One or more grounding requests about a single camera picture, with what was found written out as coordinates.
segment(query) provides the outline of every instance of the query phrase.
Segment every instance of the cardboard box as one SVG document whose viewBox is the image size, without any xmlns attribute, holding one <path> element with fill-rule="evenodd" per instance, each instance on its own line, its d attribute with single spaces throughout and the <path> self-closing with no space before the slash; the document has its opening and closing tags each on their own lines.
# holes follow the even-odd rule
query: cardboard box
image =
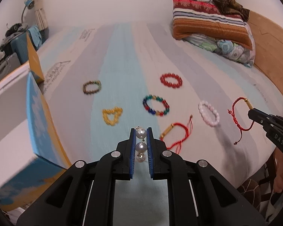
<svg viewBox="0 0 283 226">
<path fill-rule="evenodd" d="M 35 53 L 0 82 L 0 208 L 4 211 L 34 201 L 71 165 L 35 81 L 44 80 L 40 69 Z"/>
</svg>

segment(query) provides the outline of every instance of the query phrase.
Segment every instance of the human hand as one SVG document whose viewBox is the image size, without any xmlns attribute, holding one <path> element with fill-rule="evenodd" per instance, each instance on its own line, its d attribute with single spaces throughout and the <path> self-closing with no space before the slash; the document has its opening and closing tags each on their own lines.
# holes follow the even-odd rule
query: human hand
<svg viewBox="0 0 283 226">
<path fill-rule="evenodd" d="M 276 193 L 281 193 L 283 191 L 283 153 L 278 148 L 275 149 L 275 157 L 277 160 L 277 174 L 273 189 Z"/>
</svg>

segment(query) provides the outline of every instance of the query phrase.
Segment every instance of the blue towel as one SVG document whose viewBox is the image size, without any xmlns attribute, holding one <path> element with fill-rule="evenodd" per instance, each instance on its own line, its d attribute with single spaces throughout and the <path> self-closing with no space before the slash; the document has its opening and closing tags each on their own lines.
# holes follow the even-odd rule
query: blue towel
<svg viewBox="0 0 283 226">
<path fill-rule="evenodd" d="M 40 34 L 38 26 L 37 25 L 33 25 L 28 30 L 30 32 L 32 41 L 33 41 L 36 49 L 38 49 L 42 45 L 42 36 Z"/>
</svg>

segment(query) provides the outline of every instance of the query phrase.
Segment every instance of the mattress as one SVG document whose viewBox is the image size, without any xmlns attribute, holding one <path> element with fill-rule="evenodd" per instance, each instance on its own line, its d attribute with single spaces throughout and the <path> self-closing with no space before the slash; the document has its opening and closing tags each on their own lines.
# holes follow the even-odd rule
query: mattress
<svg viewBox="0 0 283 226">
<path fill-rule="evenodd" d="M 158 139 L 171 123 L 186 124 L 191 114 L 193 130 L 180 155 L 192 162 L 207 160 L 235 187 L 253 175 L 275 148 L 258 124 L 243 132 L 234 146 L 240 131 L 228 113 L 238 97 L 246 97 L 253 107 L 283 116 L 283 96 L 273 83 L 254 67 L 176 41 L 169 25 L 134 22 L 63 28 L 38 55 L 46 74 L 41 89 L 72 163 L 99 160 L 128 139 L 132 127 L 152 127 Z M 182 87 L 168 88 L 160 82 L 168 72 L 182 78 Z M 101 81 L 101 91 L 85 95 L 83 84 L 93 80 Z M 163 117 L 148 113 L 142 105 L 148 94 L 164 98 L 170 112 Z M 209 127 L 202 120 L 201 100 L 219 112 L 218 126 Z M 163 109 L 161 103 L 150 104 Z M 123 113 L 112 127 L 104 122 L 102 109 L 115 106 Z M 243 101 L 236 104 L 236 117 L 245 128 L 251 124 L 248 110 Z M 164 141 L 169 146 L 183 137 L 184 130 L 175 127 Z M 167 182 L 150 179 L 147 160 L 135 164 L 131 181 L 116 183 L 114 225 L 133 224 L 168 225 Z"/>
</svg>

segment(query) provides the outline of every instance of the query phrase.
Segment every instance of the wooden headboard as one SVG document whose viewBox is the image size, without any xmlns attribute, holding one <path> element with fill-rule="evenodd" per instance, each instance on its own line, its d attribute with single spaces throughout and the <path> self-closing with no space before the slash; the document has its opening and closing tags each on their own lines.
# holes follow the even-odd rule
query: wooden headboard
<svg viewBox="0 0 283 226">
<path fill-rule="evenodd" d="M 253 11 L 248 24 L 256 44 L 255 66 L 283 94 L 283 28 Z"/>
</svg>

